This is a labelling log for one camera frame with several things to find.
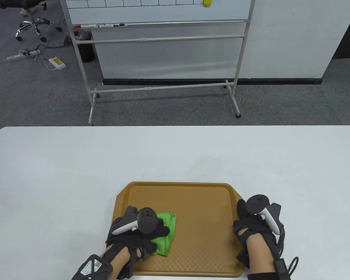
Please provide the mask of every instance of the whiteboard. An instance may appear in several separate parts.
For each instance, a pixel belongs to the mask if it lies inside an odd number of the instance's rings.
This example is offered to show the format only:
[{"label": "whiteboard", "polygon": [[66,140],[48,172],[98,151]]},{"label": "whiteboard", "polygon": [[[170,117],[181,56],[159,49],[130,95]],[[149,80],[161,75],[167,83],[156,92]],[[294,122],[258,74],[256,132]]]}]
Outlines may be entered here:
[{"label": "whiteboard", "polygon": [[251,0],[66,0],[72,24],[247,20]]}]

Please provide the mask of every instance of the green towel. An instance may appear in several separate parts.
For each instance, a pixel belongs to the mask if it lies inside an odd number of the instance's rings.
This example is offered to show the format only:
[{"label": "green towel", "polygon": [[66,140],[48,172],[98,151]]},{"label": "green towel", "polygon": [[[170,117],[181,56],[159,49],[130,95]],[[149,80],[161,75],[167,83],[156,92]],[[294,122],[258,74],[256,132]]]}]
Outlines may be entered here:
[{"label": "green towel", "polygon": [[175,237],[176,215],[168,212],[164,214],[157,214],[157,217],[163,220],[163,225],[165,227],[169,227],[170,233],[165,237],[157,237],[152,239],[152,242],[157,244],[158,247],[152,255],[168,256],[171,249],[171,243]]}]

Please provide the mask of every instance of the brown plastic tray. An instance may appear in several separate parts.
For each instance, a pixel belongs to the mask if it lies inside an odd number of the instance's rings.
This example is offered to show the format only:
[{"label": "brown plastic tray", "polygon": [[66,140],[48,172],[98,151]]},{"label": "brown plastic tray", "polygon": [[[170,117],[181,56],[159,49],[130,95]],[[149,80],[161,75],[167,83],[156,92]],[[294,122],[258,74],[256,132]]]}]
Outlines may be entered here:
[{"label": "brown plastic tray", "polygon": [[117,196],[113,220],[127,206],[151,207],[177,216],[168,257],[135,264],[135,275],[238,277],[244,267],[232,230],[241,196],[228,184],[132,182]]}]

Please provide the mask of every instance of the power strip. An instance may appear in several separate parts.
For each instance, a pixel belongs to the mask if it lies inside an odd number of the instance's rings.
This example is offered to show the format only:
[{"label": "power strip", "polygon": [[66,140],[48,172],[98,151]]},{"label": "power strip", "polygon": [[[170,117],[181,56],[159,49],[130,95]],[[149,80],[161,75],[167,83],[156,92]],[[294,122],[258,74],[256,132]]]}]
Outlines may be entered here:
[{"label": "power strip", "polygon": [[31,52],[21,51],[17,55],[8,56],[7,60],[9,60],[9,61],[19,60],[19,59],[21,60],[22,58],[35,57],[37,55],[40,55],[40,51],[39,50],[32,50]]}]

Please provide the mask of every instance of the person's foot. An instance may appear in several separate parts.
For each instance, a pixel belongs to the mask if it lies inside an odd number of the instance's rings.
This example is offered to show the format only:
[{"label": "person's foot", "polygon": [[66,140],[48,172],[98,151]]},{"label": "person's foot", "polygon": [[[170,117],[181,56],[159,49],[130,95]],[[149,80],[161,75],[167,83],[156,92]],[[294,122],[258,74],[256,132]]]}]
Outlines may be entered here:
[{"label": "person's foot", "polygon": [[30,13],[34,13],[36,11],[36,8],[30,8],[28,10],[25,10],[24,8],[22,9],[22,11],[20,12],[21,16],[29,16]]}]

